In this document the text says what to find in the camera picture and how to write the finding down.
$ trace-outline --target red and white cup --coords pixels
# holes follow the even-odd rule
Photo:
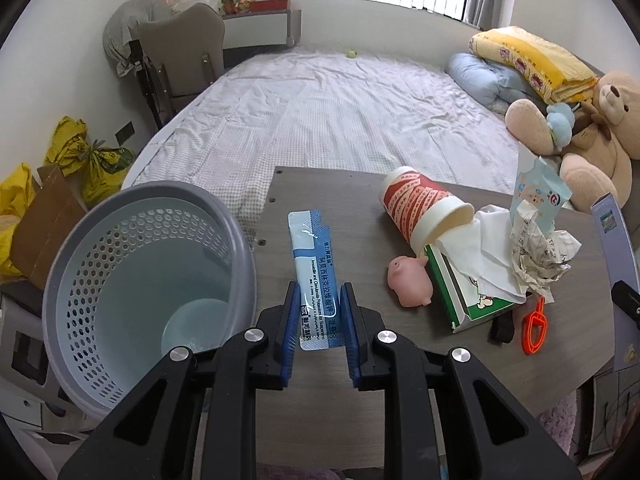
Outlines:
[[[474,207],[409,166],[389,173],[380,202],[417,256],[454,227],[474,219]]]

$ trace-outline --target green and white box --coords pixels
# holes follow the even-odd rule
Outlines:
[[[429,257],[433,288],[440,291],[454,333],[489,321],[516,306],[511,301],[480,294],[476,280],[458,272],[437,247],[428,245],[424,251]]]

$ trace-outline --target orange plastic toy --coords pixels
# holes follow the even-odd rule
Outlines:
[[[538,331],[538,338],[534,341],[533,331],[535,327],[539,327],[540,330]],[[536,309],[522,319],[522,349],[525,354],[535,354],[540,350],[542,343],[545,342],[546,327],[545,298],[540,296]]]

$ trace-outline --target silver screw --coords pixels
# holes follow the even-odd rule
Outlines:
[[[454,348],[451,351],[451,356],[459,363],[466,363],[471,359],[471,354],[466,348]]]
[[[244,333],[244,338],[247,341],[251,341],[255,343],[256,341],[260,341],[264,337],[264,332],[259,328],[250,328]]]
[[[184,361],[189,357],[189,349],[185,346],[177,346],[169,352],[169,357],[171,358],[171,361]]]
[[[398,336],[395,332],[391,332],[391,330],[381,330],[378,332],[378,339],[383,343],[392,343],[398,339]]]

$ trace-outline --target mattress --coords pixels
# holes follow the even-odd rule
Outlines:
[[[296,48],[220,78],[149,143],[126,186],[203,187],[252,242],[276,166],[388,173],[403,165],[511,194],[517,141],[441,70]]]

